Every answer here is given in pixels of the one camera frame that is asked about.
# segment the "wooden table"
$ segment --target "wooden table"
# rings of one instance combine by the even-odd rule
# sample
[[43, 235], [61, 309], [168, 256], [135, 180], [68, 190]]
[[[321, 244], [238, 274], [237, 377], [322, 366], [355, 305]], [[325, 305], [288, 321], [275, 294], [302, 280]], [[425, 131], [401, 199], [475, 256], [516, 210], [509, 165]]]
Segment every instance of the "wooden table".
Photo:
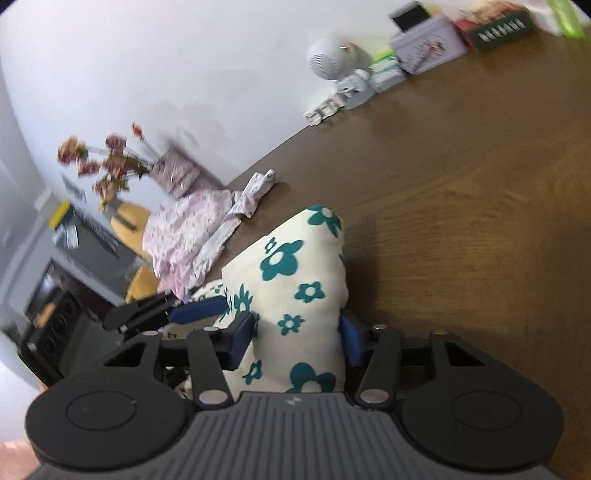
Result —
[[553, 468], [591, 478], [591, 41], [470, 53], [306, 128], [222, 265], [304, 207], [345, 221], [349, 308], [444, 327], [556, 396]]

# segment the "pink floral cloth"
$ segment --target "pink floral cloth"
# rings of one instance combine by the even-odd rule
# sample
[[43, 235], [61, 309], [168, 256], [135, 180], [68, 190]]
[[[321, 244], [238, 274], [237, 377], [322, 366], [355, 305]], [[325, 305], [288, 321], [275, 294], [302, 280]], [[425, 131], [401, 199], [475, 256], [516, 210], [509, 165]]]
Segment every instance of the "pink floral cloth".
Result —
[[273, 170], [255, 173], [242, 192], [217, 190], [204, 182], [191, 195], [153, 213], [143, 249], [152, 256], [158, 290], [172, 290], [184, 300], [188, 289], [201, 286], [241, 216], [250, 218], [274, 183]]

